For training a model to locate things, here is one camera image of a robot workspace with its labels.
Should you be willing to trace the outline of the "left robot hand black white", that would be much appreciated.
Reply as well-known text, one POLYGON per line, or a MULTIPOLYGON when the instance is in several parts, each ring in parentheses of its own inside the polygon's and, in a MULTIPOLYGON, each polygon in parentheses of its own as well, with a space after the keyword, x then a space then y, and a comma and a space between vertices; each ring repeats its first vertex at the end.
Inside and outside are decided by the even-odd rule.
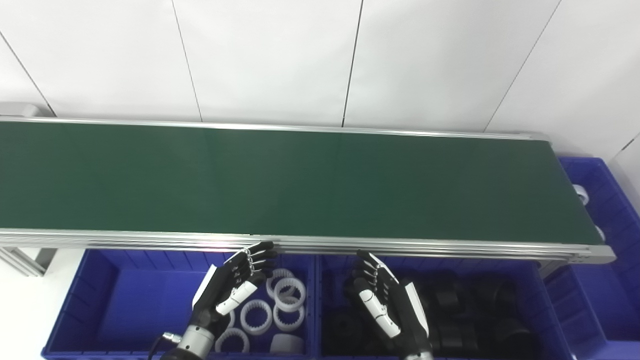
POLYGON ((274 242, 261 241, 213 267, 196 293, 189 325, 211 332, 226 330, 231 312, 272 278, 277 256, 274 242))

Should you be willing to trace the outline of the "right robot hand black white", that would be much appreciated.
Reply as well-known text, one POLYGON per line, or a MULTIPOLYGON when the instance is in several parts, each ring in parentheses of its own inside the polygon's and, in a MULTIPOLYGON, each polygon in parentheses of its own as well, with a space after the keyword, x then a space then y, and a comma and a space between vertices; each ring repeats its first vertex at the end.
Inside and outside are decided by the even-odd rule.
POLYGON ((411 280, 398 280, 370 251, 358 249, 352 271, 355 299, 400 360, 432 360, 434 349, 423 303, 411 280))

